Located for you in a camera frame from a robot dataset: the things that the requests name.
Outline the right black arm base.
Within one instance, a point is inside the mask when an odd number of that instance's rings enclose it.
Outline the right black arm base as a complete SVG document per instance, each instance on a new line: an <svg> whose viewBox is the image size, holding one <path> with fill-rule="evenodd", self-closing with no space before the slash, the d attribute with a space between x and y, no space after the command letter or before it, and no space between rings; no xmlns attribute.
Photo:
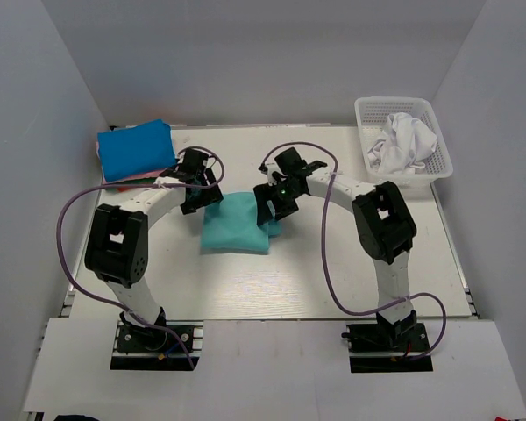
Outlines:
<svg viewBox="0 0 526 421"><path fill-rule="evenodd" d="M375 324L347 325L341 333L347 343L352 374L427 373L433 371L429 355L416 356L430 349L423 323L418 323L403 335L398 345L390 346L382 340Z"/></svg>

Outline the teal t shirt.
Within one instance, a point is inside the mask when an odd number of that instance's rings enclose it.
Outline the teal t shirt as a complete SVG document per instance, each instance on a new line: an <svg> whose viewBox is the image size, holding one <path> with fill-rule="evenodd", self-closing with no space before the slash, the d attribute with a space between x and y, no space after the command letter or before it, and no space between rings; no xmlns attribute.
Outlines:
<svg viewBox="0 0 526 421"><path fill-rule="evenodd" d="M257 225L257 204L252 192L235 192L204 209L201 249L267 254L270 239L280 234L278 221Z"/></svg>

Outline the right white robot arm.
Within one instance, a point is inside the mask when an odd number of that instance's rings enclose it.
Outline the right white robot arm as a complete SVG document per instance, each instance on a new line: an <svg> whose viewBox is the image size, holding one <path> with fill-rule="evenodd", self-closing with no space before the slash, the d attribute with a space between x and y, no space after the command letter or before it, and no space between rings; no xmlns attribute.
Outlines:
<svg viewBox="0 0 526 421"><path fill-rule="evenodd" d="M410 338L416 311L410 302L409 255L416 236L416 224L396 184L373 185L342 175L338 162L307 162L293 147L274 162L264 161L259 171L267 181L253 188L257 224L279 221L299 210L300 196L323 199L321 223L322 263L325 251L326 217L330 203L354 216L359 243L373 260L378 286L378 308L372 313L379 326L380 343L399 349Z"/></svg>

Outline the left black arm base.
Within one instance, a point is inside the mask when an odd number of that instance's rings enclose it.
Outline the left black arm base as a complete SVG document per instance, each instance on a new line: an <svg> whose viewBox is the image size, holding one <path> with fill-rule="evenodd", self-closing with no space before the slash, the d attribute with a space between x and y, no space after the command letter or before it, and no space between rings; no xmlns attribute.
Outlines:
<svg viewBox="0 0 526 421"><path fill-rule="evenodd" d="M111 371L192 371L201 357L203 322L177 322L168 326L187 348L193 367L178 341L169 333L156 332L147 337L137 326L118 322L112 354Z"/></svg>

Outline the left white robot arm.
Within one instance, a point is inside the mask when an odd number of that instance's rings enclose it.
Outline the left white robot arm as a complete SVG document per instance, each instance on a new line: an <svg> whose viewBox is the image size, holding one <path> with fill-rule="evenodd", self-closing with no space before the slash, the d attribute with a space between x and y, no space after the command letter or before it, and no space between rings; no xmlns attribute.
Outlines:
<svg viewBox="0 0 526 421"><path fill-rule="evenodd" d="M165 311L154 300L146 281L149 231L174 209L188 215L223 200L209 164L213 157L205 148L187 148L150 189L119 205L103 203L96 208L85 267L124 307L122 321L139 326L138 340L147 349L163 347L168 332Z"/></svg>

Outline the white t shirt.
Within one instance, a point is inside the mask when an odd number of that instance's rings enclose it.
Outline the white t shirt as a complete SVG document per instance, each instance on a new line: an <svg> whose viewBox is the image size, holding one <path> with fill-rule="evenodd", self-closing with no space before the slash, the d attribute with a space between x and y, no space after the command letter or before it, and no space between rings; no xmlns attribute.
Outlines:
<svg viewBox="0 0 526 421"><path fill-rule="evenodd" d="M424 122L399 112L387 116L366 157L379 174L421 174L436 148L437 135Z"/></svg>

